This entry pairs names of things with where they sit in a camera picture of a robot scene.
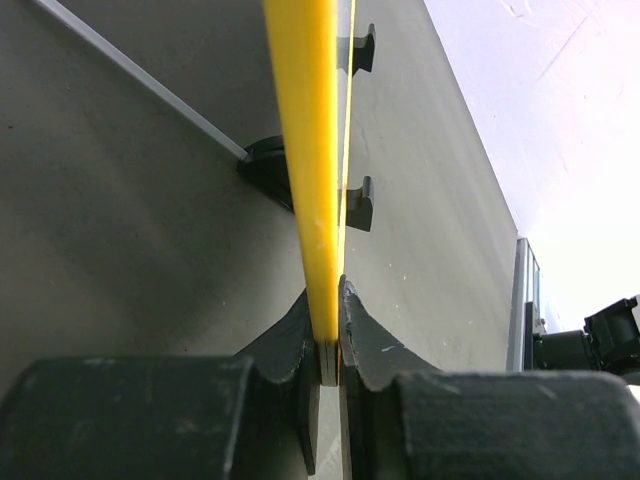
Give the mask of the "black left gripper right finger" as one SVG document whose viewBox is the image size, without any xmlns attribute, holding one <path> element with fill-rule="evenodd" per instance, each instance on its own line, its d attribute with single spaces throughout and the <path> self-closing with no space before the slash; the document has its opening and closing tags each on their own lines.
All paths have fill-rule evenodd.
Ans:
<svg viewBox="0 0 640 480">
<path fill-rule="evenodd" d="M 338 299 L 343 477 L 413 479 L 396 378 L 440 369 L 374 319 L 346 276 L 339 280 Z"/>
</svg>

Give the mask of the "yellow framed whiteboard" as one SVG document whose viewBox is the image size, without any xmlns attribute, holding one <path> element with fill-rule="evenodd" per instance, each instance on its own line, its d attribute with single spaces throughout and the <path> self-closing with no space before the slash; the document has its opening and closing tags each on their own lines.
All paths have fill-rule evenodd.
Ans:
<svg viewBox="0 0 640 480">
<path fill-rule="evenodd" d="M 356 4 L 264 3 L 321 381 L 339 382 Z"/>
</svg>

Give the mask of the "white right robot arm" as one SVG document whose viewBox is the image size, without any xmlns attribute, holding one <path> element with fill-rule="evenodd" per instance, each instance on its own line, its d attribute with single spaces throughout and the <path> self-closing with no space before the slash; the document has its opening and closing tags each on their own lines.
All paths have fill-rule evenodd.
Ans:
<svg viewBox="0 0 640 480">
<path fill-rule="evenodd" d="M 536 333 L 534 305 L 525 309 L 523 369 L 597 371 L 639 383 L 639 297 L 621 299 L 584 319 L 580 330 Z"/>
</svg>

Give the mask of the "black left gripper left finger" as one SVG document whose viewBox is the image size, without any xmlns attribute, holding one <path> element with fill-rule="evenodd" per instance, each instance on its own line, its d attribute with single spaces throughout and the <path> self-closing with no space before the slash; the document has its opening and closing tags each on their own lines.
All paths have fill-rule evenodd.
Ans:
<svg viewBox="0 0 640 480">
<path fill-rule="evenodd" d="M 238 355 L 252 360 L 243 390 L 234 475 L 316 472 L 320 373 L 307 294 Z"/>
</svg>

